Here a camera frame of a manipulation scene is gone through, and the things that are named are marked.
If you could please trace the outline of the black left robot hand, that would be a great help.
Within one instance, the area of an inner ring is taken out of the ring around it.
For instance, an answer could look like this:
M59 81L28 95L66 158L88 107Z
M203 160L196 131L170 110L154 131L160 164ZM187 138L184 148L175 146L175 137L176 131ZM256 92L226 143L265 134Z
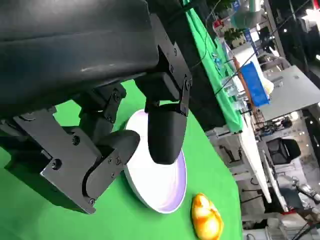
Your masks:
M1 1L0 145L54 205L93 214L138 148L136 131L113 131L127 80L146 98L152 160L173 164L192 76L146 1Z

